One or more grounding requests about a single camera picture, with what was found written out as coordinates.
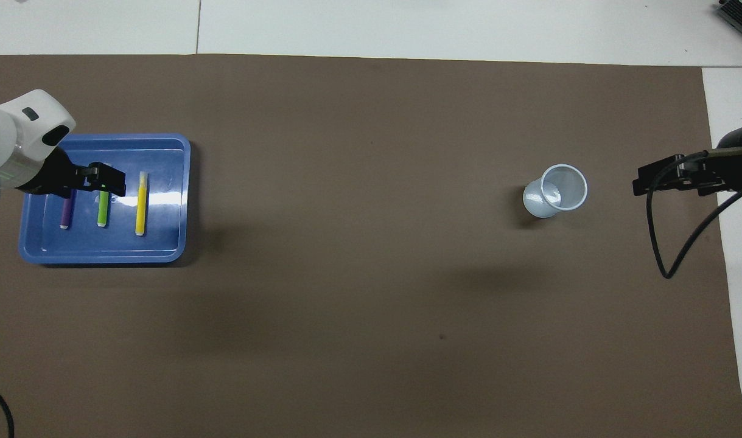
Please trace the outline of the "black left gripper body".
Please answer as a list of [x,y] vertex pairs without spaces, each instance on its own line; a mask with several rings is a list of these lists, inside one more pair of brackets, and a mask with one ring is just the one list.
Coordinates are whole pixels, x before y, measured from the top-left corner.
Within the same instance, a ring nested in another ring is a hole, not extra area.
[[24,184],[24,192],[67,198],[73,189],[79,188],[77,169],[67,152],[61,147],[55,147],[43,161],[40,171]]

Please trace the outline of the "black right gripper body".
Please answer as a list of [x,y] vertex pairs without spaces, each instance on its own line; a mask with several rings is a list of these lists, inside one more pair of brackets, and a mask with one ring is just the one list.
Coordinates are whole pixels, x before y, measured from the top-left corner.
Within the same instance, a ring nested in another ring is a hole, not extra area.
[[[734,147],[742,147],[742,127],[727,133],[718,142],[718,150]],[[727,157],[721,175],[730,189],[742,189],[742,155]]]

